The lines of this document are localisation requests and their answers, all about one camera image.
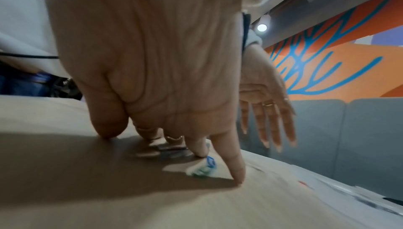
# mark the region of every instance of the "wrinkled skin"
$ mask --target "wrinkled skin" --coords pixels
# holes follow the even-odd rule
[[[237,183],[241,0],[47,0],[60,60],[104,138],[129,118],[185,136],[198,156],[210,136]]]
[[[266,117],[269,119],[271,137],[277,151],[282,150],[280,117],[290,143],[296,145],[293,120],[295,111],[288,100],[284,80],[271,63],[268,54],[258,44],[248,46],[243,54],[239,92],[241,127],[244,133],[248,130],[249,104],[251,104],[258,134],[264,146],[269,147]]]

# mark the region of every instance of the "table surface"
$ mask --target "table surface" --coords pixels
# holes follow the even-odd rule
[[[97,137],[85,103],[0,96],[0,228],[356,228],[298,183],[289,165],[242,152],[234,185],[189,160],[142,160],[133,127]]]

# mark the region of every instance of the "person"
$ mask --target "person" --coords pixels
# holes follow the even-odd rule
[[[205,138],[210,136],[234,180],[244,181],[235,126],[239,91],[242,101],[254,103],[242,92],[275,84],[261,83],[270,78],[243,78],[240,89],[241,8],[266,0],[45,1],[47,8],[43,0],[15,7],[21,19],[7,13],[0,44],[14,53],[59,55],[63,66],[57,60],[30,63],[73,78],[100,136],[118,136],[130,118],[138,129],[162,128],[172,139],[184,136],[186,146],[200,157],[208,154]],[[33,5],[38,6],[35,16],[30,15]],[[27,30],[39,35],[27,35]],[[253,55],[254,47],[245,55]],[[251,63],[244,73],[256,65]],[[278,96],[271,93],[277,87],[257,90],[280,109],[288,104],[282,89]]]

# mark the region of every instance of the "white sweater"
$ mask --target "white sweater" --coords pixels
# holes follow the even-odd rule
[[[243,5],[259,5],[266,1],[243,0]],[[0,0],[0,49],[17,54],[58,54],[44,0]],[[28,72],[42,70],[61,77],[69,76],[59,60],[5,57],[1,60]]]

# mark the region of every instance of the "table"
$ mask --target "table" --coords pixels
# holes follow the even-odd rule
[[[0,228],[357,228],[288,164],[242,151],[237,187],[213,150],[199,179],[181,171],[200,160],[136,159],[141,143],[97,137],[83,102],[0,96]]]

